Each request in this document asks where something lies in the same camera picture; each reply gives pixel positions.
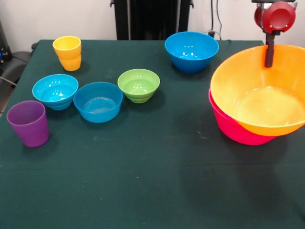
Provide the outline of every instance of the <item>purple cup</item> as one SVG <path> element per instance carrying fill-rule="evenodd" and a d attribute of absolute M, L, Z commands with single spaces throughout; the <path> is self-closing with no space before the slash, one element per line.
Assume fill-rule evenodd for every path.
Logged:
<path fill-rule="evenodd" d="M 37 101 L 14 105 L 6 118 L 18 137 L 28 147 L 43 145 L 49 138 L 46 108 Z"/>

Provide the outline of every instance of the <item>cable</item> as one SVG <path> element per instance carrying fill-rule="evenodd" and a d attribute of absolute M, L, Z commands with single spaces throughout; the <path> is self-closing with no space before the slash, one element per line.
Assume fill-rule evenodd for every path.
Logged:
<path fill-rule="evenodd" d="M 221 23 L 221 20 L 220 20 L 220 17 L 219 17 L 218 0 L 217 0 L 217 2 L 216 2 L 216 12 L 217 12 L 217 18 L 218 18 L 218 21 L 219 21 L 219 24 L 220 24 L 220 29 L 219 29 L 219 37 L 220 37 L 221 29 L 223 28 L 223 24 Z"/>
<path fill-rule="evenodd" d="M 218 36 L 219 36 L 219 39 L 220 39 L 220 40 L 222 40 L 220 33 L 219 33 L 219 32 L 217 32 L 217 31 L 215 31 L 215 30 L 209 30 L 209 31 L 206 31 L 206 32 L 203 32 L 203 33 L 209 33 L 209 32 L 214 32 L 214 33 L 217 33 L 217 34 L 218 34 Z"/>
<path fill-rule="evenodd" d="M 2 76 L 0 76 L 0 80 L 4 80 L 4 81 L 6 81 L 6 82 L 8 82 L 8 83 L 10 83 L 10 84 L 12 84 L 14 86 L 17 86 L 17 84 L 15 84 L 14 82 L 12 82 L 12 81 L 10 81 L 8 79 L 3 78 Z"/>
<path fill-rule="evenodd" d="M 213 12 L 213 0 L 211 0 L 211 17 L 212 17 L 212 26 L 211 26 L 211 30 L 214 29 L 214 12 Z"/>

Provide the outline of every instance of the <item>black cabinet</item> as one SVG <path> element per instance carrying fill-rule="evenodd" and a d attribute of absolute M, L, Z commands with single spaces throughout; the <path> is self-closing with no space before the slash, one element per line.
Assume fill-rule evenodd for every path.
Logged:
<path fill-rule="evenodd" d="M 187 31 L 192 0 L 112 0 L 118 40 L 165 40 Z"/>

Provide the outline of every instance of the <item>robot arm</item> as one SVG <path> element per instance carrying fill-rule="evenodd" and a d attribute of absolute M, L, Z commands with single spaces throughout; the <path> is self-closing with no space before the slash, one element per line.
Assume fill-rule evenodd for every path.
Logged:
<path fill-rule="evenodd" d="M 254 19 L 266 34 L 265 67 L 272 67 L 276 35 L 288 31 L 295 22 L 296 0 L 252 0 L 257 3 Z"/>

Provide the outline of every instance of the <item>green bowl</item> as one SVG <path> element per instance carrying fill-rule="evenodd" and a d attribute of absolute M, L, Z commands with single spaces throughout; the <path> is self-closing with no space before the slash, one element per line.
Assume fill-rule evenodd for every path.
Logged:
<path fill-rule="evenodd" d="M 158 75 L 147 69 L 132 69 L 118 79 L 118 86 L 132 102 L 141 104 L 149 100 L 160 85 Z"/>

